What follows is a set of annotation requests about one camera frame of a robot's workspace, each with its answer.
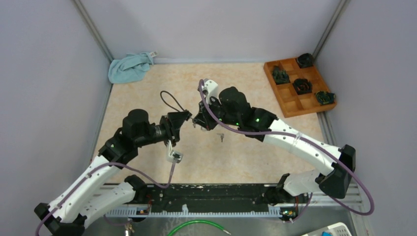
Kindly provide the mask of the small silver keys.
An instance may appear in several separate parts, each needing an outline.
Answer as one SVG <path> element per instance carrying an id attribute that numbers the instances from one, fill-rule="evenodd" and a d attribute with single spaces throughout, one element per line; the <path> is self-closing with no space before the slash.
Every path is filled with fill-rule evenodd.
<path id="1" fill-rule="evenodd" d="M 221 142 L 224 141 L 224 133 L 218 133 L 217 134 L 220 137 Z"/>

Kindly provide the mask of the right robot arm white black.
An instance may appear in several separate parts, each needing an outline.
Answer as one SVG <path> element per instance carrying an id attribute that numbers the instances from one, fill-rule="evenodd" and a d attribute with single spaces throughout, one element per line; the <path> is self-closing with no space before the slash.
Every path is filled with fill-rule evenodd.
<path id="1" fill-rule="evenodd" d="M 251 107 L 245 95 L 236 87 L 227 88 L 215 97 L 217 86 L 203 84 L 198 91 L 202 100 L 193 122 L 206 130 L 217 125 L 230 131 L 285 149 L 310 163 L 314 170 L 285 174 L 277 186 L 277 197 L 289 203 L 303 193 L 323 192 L 343 199 L 355 170 L 355 149 L 350 145 L 336 147 L 317 141 L 292 128 L 275 114 Z"/>

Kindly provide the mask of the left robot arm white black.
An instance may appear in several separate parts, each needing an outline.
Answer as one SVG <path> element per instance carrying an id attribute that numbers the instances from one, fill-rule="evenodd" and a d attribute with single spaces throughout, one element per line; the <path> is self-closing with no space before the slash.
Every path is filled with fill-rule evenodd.
<path id="1" fill-rule="evenodd" d="M 130 111 L 122 126 L 70 187 L 53 201 L 35 207 L 39 226 L 46 227 L 54 236 L 80 236 L 91 223 L 118 206 L 131 201 L 144 202 L 148 196 L 146 174 L 140 170 L 106 193 L 98 197 L 95 193 L 110 177 L 128 168 L 141 147 L 162 142 L 167 160 L 172 165 L 179 163 L 182 154 L 174 147 L 180 140 L 181 126 L 190 118 L 191 113 L 184 110 L 162 116 L 159 123 L 150 123 L 145 110 Z"/>

